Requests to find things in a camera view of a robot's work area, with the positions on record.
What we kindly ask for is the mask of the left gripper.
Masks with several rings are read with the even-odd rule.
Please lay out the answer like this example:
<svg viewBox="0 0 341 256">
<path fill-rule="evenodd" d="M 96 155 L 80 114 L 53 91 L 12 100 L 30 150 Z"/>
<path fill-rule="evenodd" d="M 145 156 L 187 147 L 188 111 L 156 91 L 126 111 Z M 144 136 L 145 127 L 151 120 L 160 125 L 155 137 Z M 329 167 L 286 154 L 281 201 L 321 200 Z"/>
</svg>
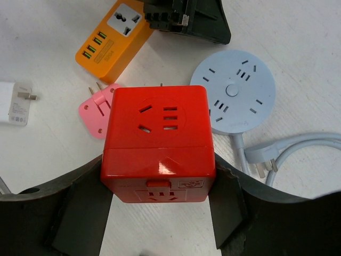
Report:
<svg viewBox="0 0 341 256">
<path fill-rule="evenodd" d="M 186 35 L 227 45 L 231 31 L 225 17 L 222 1 L 143 1 L 144 18 L 151 29 L 181 32 L 186 27 Z"/>
</svg>

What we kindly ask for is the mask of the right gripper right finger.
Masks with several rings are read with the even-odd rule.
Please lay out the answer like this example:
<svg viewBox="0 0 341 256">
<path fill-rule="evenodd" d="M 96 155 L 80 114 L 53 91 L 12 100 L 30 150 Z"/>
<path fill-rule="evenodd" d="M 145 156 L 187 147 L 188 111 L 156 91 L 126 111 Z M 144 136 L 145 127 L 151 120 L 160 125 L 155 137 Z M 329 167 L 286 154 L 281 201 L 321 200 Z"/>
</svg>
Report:
<svg viewBox="0 0 341 256">
<path fill-rule="evenodd" d="M 340 192 L 314 199 L 269 187 L 215 157 L 209 192 L 222 255 L 340 255 Z"/>
</svg>

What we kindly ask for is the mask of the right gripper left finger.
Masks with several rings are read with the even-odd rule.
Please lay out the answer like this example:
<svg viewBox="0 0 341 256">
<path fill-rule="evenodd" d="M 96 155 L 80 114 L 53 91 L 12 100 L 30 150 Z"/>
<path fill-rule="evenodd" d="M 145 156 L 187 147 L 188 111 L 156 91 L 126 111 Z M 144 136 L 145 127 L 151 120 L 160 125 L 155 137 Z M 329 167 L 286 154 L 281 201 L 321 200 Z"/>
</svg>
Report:
<svg viewBox="0 0 341 256">
<path fill-rule="evenodd" d="M 1 195 L 1 255 L 99 255 L 113 193 L 102 156 L 18 194 Z"/>
</svg>

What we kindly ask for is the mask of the blue round power socket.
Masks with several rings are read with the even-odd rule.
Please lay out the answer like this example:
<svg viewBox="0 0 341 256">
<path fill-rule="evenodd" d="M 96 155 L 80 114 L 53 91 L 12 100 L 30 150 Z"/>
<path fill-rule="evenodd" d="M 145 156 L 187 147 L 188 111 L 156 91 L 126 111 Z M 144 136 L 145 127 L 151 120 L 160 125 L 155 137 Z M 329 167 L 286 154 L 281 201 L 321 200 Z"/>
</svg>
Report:
<svg viewBox="0 0 341 256">
<path fill-rule="evenodd" d="M 197 66 L 190 83 L 206 89 L 216 134 L 245 133 L 263 123 L 274 107 L 273 75 L 260 58 L 246 51 L 212 54 Z"/>
</svg>

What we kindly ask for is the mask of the orange power strip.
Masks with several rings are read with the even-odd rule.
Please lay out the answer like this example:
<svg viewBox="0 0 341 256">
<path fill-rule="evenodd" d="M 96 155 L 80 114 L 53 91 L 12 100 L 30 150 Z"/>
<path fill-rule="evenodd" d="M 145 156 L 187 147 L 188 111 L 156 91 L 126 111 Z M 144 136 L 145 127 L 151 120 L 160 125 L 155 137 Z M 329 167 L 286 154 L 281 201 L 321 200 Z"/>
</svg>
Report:
<svg viewBox="0 0 341 256">
<path fill-rule="evenodd" d="M 75 60 L 100 81 L 114 83 L 152 33 L 142 2 L 116 1 L 80 47 Z"/>
</svg>

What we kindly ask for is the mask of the pink plug adapter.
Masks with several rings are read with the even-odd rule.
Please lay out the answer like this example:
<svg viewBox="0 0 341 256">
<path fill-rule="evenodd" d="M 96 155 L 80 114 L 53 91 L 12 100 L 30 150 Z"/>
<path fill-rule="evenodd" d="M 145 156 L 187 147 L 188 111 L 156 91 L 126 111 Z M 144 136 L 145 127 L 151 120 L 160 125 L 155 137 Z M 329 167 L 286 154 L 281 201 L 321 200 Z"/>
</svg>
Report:
<svg viewBox="0 0 341 256">
<path fill-rule="evenodd" d="M 78 113 L 87 130 L 93 137 L 105 139 L 113 95 L 115 90 L 120 88 L 120 85 L 112 83 L 107 87 L 102 88 L 99 83 L 96 84 L 99 87 L 99 90 L 94 92 L 91 87 L 88 88 L 91 97 L 80 104 Z"/>
</svg>

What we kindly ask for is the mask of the red cube socket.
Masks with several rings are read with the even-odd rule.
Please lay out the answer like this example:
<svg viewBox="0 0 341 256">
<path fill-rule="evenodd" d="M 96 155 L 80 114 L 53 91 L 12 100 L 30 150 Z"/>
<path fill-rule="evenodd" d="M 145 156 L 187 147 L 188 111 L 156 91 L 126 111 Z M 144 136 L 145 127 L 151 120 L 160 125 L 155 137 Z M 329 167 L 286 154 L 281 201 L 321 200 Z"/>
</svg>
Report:
<svg viewBox="0 0 341 256">
<path fill-rule="evenodd" d="M 124 203 L 203 202 L 216 178 L 206 89 L 117 89 L 100 178 Z"/>
</svg>

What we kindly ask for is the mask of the white charger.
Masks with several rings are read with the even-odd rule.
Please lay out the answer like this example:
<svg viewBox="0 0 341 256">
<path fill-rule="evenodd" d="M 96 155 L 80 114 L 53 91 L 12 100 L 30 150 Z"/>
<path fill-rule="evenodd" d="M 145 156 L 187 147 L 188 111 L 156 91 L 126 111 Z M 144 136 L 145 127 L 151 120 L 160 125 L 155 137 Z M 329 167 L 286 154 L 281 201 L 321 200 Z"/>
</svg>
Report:
<svg viewBox="0 0 341 256">
<path fill-rule="evenodd" d="M 29 85 L 1 81 L 1 124 L 26 126 L 34 100 L 37 96 Z"/>
</svg>

